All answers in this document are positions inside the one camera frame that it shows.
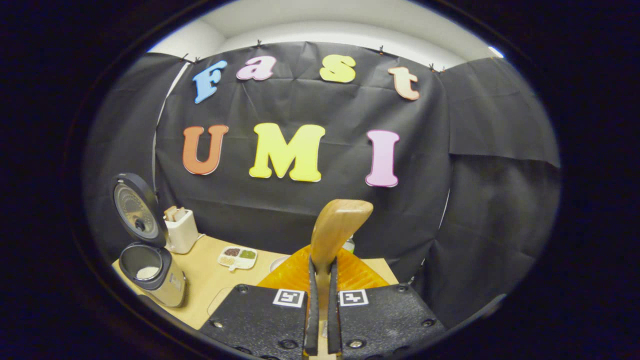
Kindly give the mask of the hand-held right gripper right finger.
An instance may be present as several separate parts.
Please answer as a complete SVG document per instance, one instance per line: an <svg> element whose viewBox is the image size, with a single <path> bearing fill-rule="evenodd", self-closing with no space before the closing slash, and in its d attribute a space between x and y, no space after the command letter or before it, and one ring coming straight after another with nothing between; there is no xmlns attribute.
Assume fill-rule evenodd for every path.
<svg viewBox="0 0 640 360"><path fill-rule="evenodd" d="M330 268L327 350L342 360L397 360L446 326L408 284L390 284L340 249Z"/></svg>

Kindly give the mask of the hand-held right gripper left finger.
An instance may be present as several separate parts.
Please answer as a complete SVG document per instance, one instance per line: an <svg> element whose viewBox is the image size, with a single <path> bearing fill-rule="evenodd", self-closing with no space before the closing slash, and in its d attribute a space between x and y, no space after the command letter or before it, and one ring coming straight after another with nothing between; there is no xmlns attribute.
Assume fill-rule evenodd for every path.
<svg viewBox="0 0 640 360"><path fill-rule="evenodd" d="M291 255L260 285L237 284L199 332L266 360L318 353L319 305L310 247Z"/></svg>

